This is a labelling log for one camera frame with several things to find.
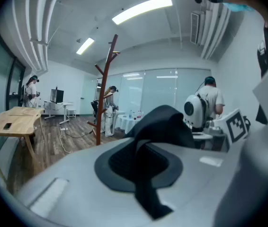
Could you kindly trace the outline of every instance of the wooden table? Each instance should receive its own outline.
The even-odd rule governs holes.
[[[33,165],[36,171],[40,172],[41,167],[32,149],[29,135],[34,133],[34,123],[39,119],[43,138],[45,140],[45,133],[41,122],[41,112],[43,108],[26,108],[26,107],[14,107],[8,111],[0,113],[0,136],[8,137],[24,137],[33,159]],[[4,130],[4,126],[7,123],[12,123],[8,130]],[[6,181],[1,169],[0,176]]]

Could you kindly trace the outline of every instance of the wooden floor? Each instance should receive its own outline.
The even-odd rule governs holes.
[[[63,120],[62,117],[54,117],[50,119],[42,119],[43,127],[45,131],[45,137],[47,143],[43,140],[40,126],[36,122],[37,130],[35,130],[35,146],[33,146],[34,152],[42,169],[46,169],[64,156],[68,155],[68,153],[64,152],[59,137],[61,135],[60,124]],[[93,128],[88,125],[86,122],[89,120],[90,122],[94,121],[94,117],[76,117],[71,118],[70,121],[63,123],[62,127],[70,128],[68,131],[63,131],[63,135],[61,137],[62,143],[66,151],[78,151],[82,149],[91,148],[96,145],[96,139],[94,134],[87,134],[84,137],[81,137],[85,133],[88,133]],[[101,134],[101,144],[122,139],[124,133],[115,130],[115,134],[112,137],[105,137],[104,133]],[[19,191],[19,189],[34,176],[33,172],[33,163],[28,148],[24,139],[21,139],[20,143],[17,146],[17,149],[14,153],[9,176],[8,176],[8,190],[10,193],[15,194]]]

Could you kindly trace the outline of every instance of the wooden coat rack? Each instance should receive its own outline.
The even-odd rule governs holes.
[[[107,73],[109,72],[109,67],[110,67],[110,63],[112,62],[112,60],[114,60],[116,56],[120,54],[120,52],[114,51],[117,38],[118,38],[118,35],[114,35],[113,41],[109,42],[109,44],[111,44],[111,47],[107,55],[105,70],[102,71],[102,69],[97,64],[95,65],[97,70],[102,74],[101,89],[100,89],[99,102],[98,102],[97,124],[91,123],[89,121],[87,121],[87,123],[96,128],[96,132],[95,132],[95,129],[93,129],[93,133],[96,137],[97,146],[100,145],[101,115],[107,110],[106,108],[103,109],[104,99],[112,96],[112,94],[104,96],[105,90],[106,90]]]

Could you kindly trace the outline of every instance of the door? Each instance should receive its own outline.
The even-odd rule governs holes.
[[[93,114],[91,102],[93,102],[95,98],[96,86],[96,78],[84,78],[80,97],[80,114]]]

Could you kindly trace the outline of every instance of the ceiling light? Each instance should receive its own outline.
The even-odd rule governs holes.
[[[139,73],[132,73],[132,74],[124,74],[123,77],[133,77],[133,76],[139,76]]]
[[[143,79],[143,78],[127,78],[127,80],[138,80],[138,79]]]
[[[178,76],[157,76],[157,78],[177,78]]]
[[[172,6],[172,0],[149,0],[143,3],[140,3],[134,7],[131,7],[130,9],[127,9],[126,11],[118,14],[112,20],[117,24],[121,24],[122,22],[128,20],[129,18],[135,17],[139,14],[159,9],[163,7]]]
[[[85,43],[82,44],[82,46],[79,48],[79,50],[76,52],[78,55],[81,55],[92,43],[94,42],[93,39],[88,38]]]

